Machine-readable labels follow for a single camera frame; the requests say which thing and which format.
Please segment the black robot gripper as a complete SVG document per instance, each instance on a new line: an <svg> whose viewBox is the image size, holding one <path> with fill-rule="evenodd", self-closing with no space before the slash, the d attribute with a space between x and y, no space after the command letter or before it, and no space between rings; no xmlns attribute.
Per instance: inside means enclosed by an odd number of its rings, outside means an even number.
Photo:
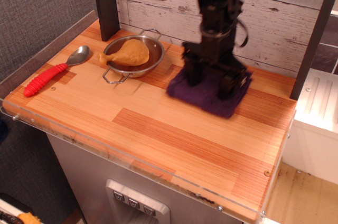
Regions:
<svg viewBox="0 0 338 224"><path fill-rule="evenodd" d="M187 82L196 86L203 80L203 70L213 69L224 75L219 83L218 96L227 99L245 82L247 68L233 55L236 30L223 36L203 35L200 43L183 42L183 58Z"/></svg>

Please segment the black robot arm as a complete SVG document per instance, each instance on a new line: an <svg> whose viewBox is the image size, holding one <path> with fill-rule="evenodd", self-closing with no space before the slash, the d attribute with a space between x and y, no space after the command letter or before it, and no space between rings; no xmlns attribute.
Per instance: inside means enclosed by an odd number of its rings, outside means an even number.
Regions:
<svg viewBox="0 0 338 224"><path fill-rule="evenodd" d="M218 95L228 98L245 81L246 67L233 55L241 0L198 0L202 21L200 43L184 42L187 81L196 86L205 70L218 77Z"/></svg>

